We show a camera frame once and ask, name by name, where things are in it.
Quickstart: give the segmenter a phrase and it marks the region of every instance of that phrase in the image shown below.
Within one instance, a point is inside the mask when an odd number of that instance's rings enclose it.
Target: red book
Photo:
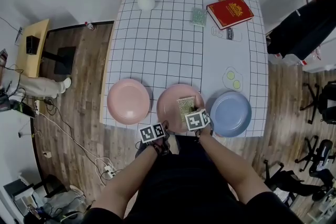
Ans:
[[[206,6],[220,30],[250,20],[254,15],[244,0],[224,0]]]

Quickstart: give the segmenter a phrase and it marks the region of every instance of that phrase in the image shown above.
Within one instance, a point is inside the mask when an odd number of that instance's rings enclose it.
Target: white pants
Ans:
[[[63,82],[47,78],[29,78],[21,74],[19,88],[24,88],[27,95],[35,97],[57,97],[58,93],[65,92],[66,88]]]

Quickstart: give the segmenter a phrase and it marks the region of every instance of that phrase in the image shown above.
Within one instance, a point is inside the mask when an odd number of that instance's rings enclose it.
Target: pink plate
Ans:
[[[109,91],[107,108],[122,124],[136,124],[148,114],[150,106],[146,88],[134,79],[119,80]]]
[[[199,92],[185,84],[176,84],[167,88],[159,97],[156,112],[160,122],[168,121],[169,130],[175,133],[187,132],[186,124],[182,123],[178,99],[195,96],[195,106],[204,107],[204,101]]]

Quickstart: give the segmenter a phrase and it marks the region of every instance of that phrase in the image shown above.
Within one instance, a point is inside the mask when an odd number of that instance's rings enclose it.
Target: drawing on tablecloth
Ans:
[[[226,88],[241,92],[243,90],[243,75],[234,67],[228,67],[223,75],[223,84]]]
[[[237,28],[232,28],[232,27],[219,30],[218,27],[213,26],[211,28],[211,34],[218,38],[237,41],[237,42],[241,42],[242,40],[242,32],[240,32]]]

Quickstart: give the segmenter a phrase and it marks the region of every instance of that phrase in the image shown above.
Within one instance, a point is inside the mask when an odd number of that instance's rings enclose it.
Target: table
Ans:
[[[220,31],[209,14],[204,28],[190,23],[193,7],[206,8],[216,1],[155,0],[155,8],[143,12],[136,0],[122,0],[105,64],[100,122],[135,130],[155,123],[160,94],[173,84],[184,83],[202,94],[208,111],[224,92],[241,92],[251,104],[252,120],[240,136],[263,135],[268,63],[259,1],[244,0],[255,16],[231,29]],[[228,74],[232,77],[232,73],[235,79],[231,81]],[[149,92],[151,108],[139,124],[120,124],[107,110],[108,91],[123,78],[140,81]]]
[[[16,65],[18,69],[23,69],[22,74],[26,75],[27,77],[38,77],[43,46],[46,41],[49,25],[49,19],[42,20],[38,23],[27,26],[22,33],[21,42],[16,58]],[[26,38],[28,36],[35,36],[40,39],[37,53],[35,55],[28,55],[26,53]]]
[[[27,26],[22,33],[16,58],[16,65],[18,66],[18,69],[23,69],[23,74],[27,77],[38,77],[41,57],[48,58],[56,62],[54,69],[55,74],[71,74],[72,63],[74,60],[73,58],[76,52],[75,47],[59,48],[56,55],[43,51],[49,26],[49,19],[42,20],[38,23]],[[26,38],[28,36],[35,36],[40,39],[37,53],[35,55],[29,55],[26,53]]]

